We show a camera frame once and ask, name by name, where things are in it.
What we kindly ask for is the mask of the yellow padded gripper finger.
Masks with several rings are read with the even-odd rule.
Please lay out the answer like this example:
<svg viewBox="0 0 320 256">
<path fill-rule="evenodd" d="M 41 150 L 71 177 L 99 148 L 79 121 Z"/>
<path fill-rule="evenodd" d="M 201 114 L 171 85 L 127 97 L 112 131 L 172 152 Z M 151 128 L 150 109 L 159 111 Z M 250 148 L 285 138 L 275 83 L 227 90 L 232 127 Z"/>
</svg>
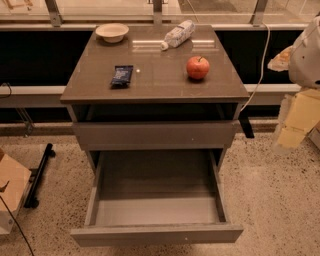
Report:
<svg viewBox="0 0 320 256">
<path fill-rule="evenodd" d="M 289 46 L 277 54 L 271 59 L 267 65 L 267 68 L 272 71 L 282 72 L 289 69 L 290 55 L 292 47 Z"/>
<path fill-rule="evenodd" d="M 277 154 L 289 154 L 294 151 L 304 139 L 305 135 L 303 133 L 277 125 L 272 136 L 271 149 Z"/>
</svg>

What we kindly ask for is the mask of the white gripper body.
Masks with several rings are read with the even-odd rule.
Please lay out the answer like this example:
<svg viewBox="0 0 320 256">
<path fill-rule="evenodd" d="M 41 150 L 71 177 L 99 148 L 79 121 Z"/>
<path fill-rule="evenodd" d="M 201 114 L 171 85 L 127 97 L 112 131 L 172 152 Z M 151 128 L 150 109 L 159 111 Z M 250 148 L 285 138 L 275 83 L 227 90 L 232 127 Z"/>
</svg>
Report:
<svg viewBox="0 0 320 256">
<path fill-rule="evenodd" d="M 297 93 L 291 102 L 285 126 L 304 134 L 320 121 L 320 91 L 308 89 Z"/>
</svg>

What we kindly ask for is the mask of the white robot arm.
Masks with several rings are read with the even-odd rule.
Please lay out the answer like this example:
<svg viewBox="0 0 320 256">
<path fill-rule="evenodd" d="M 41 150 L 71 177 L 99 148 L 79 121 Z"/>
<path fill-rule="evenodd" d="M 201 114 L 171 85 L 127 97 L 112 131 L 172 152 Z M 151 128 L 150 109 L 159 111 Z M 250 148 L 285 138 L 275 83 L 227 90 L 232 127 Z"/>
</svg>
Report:
<svg viewBox="0 0 320 256">
<path fill-rule="evenodd" d="M 272 149 L 284 154 L 296 149 L 320 121 L 320 16 L 267 67 L 287 71 L 290 81 L 301 87 L 294 96 L 285 95 L 281 102 Z"/>
</svg>

